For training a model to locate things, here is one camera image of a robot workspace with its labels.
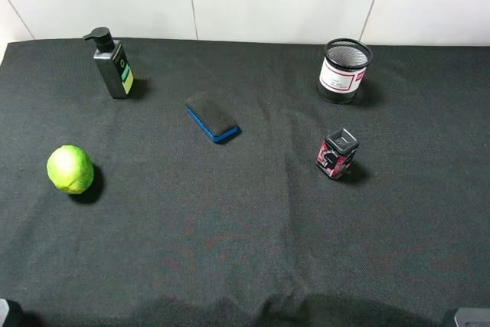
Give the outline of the grey robot base right corner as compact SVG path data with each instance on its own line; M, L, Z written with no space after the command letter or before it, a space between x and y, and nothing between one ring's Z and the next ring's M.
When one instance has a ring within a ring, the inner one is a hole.
M490 327L490 309L459 308L454 322L456 327Z

